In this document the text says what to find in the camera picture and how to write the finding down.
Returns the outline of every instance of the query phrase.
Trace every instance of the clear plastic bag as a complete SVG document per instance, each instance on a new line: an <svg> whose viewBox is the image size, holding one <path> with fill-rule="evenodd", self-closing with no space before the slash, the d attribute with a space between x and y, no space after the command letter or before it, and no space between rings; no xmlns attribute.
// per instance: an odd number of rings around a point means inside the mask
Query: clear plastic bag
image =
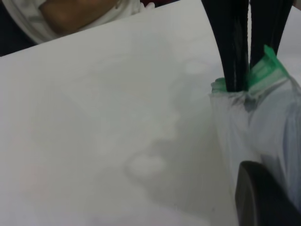
<svg viewBox="0 0 301 226"><path fill-rule="evenodd" d="M301 88L265 47L247 77L248 92L227 93L224 79L210 95L234 194L242 161L261 162L301 212Z"/></svg>

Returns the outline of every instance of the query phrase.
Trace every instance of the green plastic tab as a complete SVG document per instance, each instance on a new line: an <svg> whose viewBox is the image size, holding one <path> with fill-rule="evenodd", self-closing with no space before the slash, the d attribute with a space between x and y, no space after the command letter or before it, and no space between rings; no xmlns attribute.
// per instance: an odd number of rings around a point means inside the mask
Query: green plastic tab
<svg viewBox="0 0 301 226"><path fill-rule="evenodd" d="M211 83L212 93L227 92L225 78L218 78Z"/></svg>
<svg viewBox="0 0 301 226"><path fill-rule="evenodd" d="M247 75L250 94L264 91L275 82L289 77L288 72L277 59L274 50L264 46L265 56L251 69Z"/></svg>

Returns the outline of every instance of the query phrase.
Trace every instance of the skin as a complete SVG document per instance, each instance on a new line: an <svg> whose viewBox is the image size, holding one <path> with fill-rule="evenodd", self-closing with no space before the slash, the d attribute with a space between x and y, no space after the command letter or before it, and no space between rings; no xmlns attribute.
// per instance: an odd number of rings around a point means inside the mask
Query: skin
<svg viewBox="0 0 301 226"><path fill-rule="evenodd" d="M40 11L57 34L70 34L107 13L118 0L47 0Z"/></svg>

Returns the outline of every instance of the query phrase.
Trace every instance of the black object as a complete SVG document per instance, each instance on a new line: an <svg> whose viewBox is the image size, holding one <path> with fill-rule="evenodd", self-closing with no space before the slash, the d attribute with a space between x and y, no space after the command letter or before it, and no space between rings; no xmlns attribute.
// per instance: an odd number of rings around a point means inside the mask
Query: black object
<svg viewBox="0 0 301 226"><path fill-rule="evenodd" d="M272 47L277 54L293 0L251 0L252 43L250 67L264 56L263 46Z"/></svg>
<svg viewBox="0 0 301 226"><path fill-rule="evenodd" d="M301 214L259 163L240 164L235 201L240 226L301 226Z"/></svg>
<svg viewBox="0 0 301 226"><path fill-rule="evenodd" d="M0 2L0 56L35 45L14 22L3 3Z"/></svg>
<svg viewBox="0 0 301 226"><path fill-rule="evenodd" d="M249 0L202 0L220 52L228 92L246 89Z"/></svg>

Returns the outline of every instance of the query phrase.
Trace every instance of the white surface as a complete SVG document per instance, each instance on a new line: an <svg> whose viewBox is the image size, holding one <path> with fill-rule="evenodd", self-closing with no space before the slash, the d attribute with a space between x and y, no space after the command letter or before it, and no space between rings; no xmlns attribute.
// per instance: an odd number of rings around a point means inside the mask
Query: white surface
<svg viewBox="0 0 301 226"><path fill-rule="evenodd" d="M221 76L199 1L0 58L0 225L236 225Z"/></svg>

